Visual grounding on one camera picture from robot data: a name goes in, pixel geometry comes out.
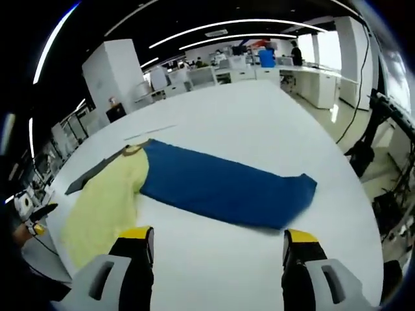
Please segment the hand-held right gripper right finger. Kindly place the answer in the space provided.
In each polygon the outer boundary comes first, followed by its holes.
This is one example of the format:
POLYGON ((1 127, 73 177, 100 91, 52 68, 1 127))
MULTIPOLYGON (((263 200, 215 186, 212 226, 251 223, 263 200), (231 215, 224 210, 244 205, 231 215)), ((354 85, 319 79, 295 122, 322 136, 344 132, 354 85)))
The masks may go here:
POLYGON ((373 309, 361 281, 305 231, 284 231, 281 287, 285 310, 373 309))

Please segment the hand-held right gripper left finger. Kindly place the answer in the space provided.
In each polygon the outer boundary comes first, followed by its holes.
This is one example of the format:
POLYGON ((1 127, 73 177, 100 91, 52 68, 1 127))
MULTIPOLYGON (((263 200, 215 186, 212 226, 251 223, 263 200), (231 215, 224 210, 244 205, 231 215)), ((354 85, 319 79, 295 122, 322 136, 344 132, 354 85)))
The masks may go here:
POLYGON ((73 279, 70 310, 150 310, 154 284, 154 229, 135 227, 73 279))

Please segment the person's left hand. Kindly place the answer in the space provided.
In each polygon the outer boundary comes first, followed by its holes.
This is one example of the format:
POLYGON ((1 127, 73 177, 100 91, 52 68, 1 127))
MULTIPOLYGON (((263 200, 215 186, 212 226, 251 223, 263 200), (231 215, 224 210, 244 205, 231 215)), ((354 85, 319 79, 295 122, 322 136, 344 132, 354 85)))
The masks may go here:
POLYGON ((33 235, 25 224, 19 224, 12 230, 12 243, 19 249, 21 249, 32 237, 33 235))

